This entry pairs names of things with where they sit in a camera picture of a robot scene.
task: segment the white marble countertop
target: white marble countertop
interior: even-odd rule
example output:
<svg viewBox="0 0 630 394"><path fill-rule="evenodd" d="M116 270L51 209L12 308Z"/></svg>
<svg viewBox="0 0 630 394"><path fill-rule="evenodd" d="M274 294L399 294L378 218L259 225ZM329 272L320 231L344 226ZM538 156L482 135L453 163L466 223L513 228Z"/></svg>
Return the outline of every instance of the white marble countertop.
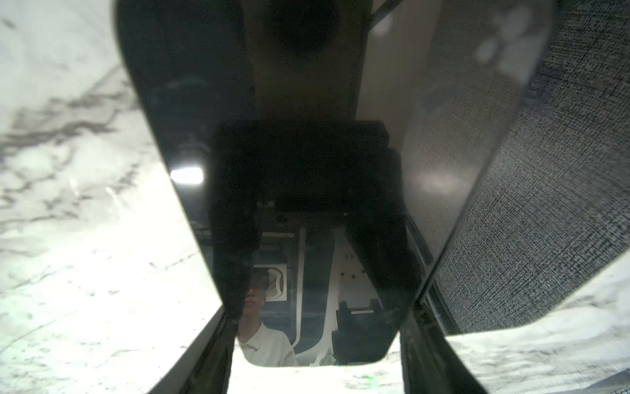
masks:
<svg viewBox="0 0 630 394"><path fill-rule="evenodd" d="M0 8L0 393L147 392L220 304L110 25L108 0ZM629 292L626 253L538 322L448 340L491 393L583 388L630 366ZM403 392L398 341L360 367L235 353L231 393L298 385Z"/></svg>

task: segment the bright light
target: bright light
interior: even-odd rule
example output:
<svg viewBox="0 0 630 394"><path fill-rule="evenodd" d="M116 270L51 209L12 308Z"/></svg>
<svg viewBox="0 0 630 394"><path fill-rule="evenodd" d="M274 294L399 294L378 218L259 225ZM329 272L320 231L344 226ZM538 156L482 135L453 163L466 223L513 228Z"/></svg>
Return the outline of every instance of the bright light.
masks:
<svg viewBox="0 0 630 394"><path fill-rule="evenodd" d="M180 168L171 171L171 179L175 183L197 185L203 182L203 171L199 167Z"/></svg>

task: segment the person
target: person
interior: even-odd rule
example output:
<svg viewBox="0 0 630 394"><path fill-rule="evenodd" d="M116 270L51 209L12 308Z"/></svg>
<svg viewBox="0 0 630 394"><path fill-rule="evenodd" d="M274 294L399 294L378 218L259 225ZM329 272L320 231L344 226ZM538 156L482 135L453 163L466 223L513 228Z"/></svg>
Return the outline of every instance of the person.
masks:
<svg viewBox="0 0 630 394"><path fill-rule="evenodd" d="M254 268L251 284L245 298L243 314L238 325L237 338L245 359L263 367L297 366L295 352L287 334L272 330L260 321L260 310L265 304L269 288L269 271Z"/></svg>

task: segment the white shirt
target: white shirt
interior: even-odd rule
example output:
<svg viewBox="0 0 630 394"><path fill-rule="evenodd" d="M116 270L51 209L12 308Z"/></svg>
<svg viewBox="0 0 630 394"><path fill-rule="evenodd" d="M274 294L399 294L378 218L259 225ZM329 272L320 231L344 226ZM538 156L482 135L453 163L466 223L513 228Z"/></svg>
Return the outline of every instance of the white shirt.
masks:
<svg viewBox="0 0 630 394"><path fill-rule="evenodd" d="M260 328L249 341L241 343L245 359L261 367L297 367L295 352L287 334L272 330L260 323Z"/></svg>

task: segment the neck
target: neck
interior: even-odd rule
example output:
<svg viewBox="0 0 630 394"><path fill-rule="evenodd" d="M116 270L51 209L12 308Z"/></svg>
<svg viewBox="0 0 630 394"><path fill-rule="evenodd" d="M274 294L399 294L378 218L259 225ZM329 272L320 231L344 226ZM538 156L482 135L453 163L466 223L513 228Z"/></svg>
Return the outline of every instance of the neck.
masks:
<svg viewBox="0 0 630 394"><path fill-rule="evenodd" d="M256 316L242 316L238 323L238 339L245 343L249 341L260 328L260 318Z"/></svg>

